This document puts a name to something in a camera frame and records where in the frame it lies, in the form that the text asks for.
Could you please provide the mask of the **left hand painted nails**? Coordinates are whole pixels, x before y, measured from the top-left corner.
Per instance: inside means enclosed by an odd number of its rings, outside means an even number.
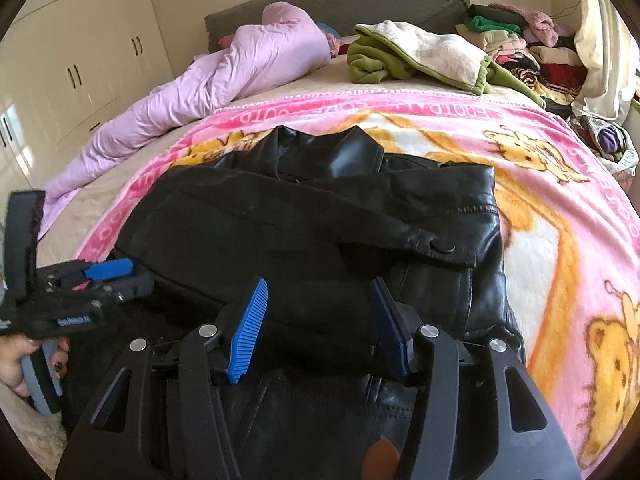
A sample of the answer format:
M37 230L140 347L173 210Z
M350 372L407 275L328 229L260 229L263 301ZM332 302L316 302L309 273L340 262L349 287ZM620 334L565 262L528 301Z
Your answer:
M51 364L56 376L62 379L66 374L70 340L67 337L58 338L58 348L51 356ZM2 336L0 340L0 379L21 398L30 396L29 388L23 377L21 359L31 356L41 347L41 342L29 339L22 334Z

